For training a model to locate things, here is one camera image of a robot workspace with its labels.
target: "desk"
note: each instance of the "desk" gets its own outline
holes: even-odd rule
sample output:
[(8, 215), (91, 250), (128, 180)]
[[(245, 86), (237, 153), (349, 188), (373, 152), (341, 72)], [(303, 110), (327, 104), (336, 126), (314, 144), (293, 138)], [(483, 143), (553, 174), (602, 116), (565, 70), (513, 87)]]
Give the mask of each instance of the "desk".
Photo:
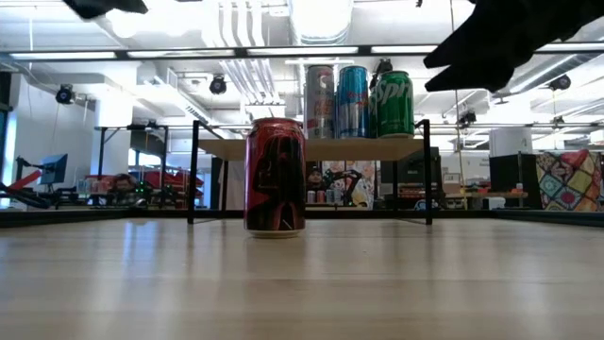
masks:
[(510, 199), (519, 199), (520, 208), (524, 205), (524, 198), (529, 196), (528, 193), (465, 193), (465, 194), (447, 194), (445, 199), (468, 199), (468, 209), (481, 210), (482, 200), (490, 197), (502, 197)]

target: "computer monitor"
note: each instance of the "computer monitor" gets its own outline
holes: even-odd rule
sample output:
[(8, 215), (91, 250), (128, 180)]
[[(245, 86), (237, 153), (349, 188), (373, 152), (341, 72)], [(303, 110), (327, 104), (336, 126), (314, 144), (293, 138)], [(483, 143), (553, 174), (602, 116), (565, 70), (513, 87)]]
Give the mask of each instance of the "computer monitor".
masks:
[(50, 185), (64, 182), (65, 171), (67, 170), (67, 154), (46, 157), (42, 160), (42, 167), (40, 184)]

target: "wooden shelf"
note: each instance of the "wooden shelf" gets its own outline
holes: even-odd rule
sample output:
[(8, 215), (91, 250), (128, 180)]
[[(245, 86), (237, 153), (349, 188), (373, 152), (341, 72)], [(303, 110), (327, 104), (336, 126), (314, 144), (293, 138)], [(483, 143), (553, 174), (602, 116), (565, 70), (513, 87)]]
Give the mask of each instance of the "wooden shelf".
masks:
[[(199, 140), (199, 148), (226, 161), (244, 161), (245, 140)], [(307, 161), (399, 161), (422, 150), (414, 139), (307, 140)]]

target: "window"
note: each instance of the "window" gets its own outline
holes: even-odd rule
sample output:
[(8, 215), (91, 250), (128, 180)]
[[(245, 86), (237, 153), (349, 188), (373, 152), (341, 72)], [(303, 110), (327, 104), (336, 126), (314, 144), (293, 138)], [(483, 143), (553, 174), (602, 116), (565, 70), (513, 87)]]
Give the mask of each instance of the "window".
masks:
[(147, 165), (156, 166), (161, 165), (161, 158), (155, 155), (146, 154), (139, 150), (130, 149), (128, 151), (128, 165)]

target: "blue soda can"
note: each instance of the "blue soda can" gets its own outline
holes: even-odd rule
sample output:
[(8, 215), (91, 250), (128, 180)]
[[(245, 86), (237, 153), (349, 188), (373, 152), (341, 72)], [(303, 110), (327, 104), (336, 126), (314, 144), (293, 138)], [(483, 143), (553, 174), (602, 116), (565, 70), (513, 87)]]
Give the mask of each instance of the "blue soda can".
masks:
[(347, 66), (340, 70), (336, 129), (338, 138), (369, 138), (367, 69)]

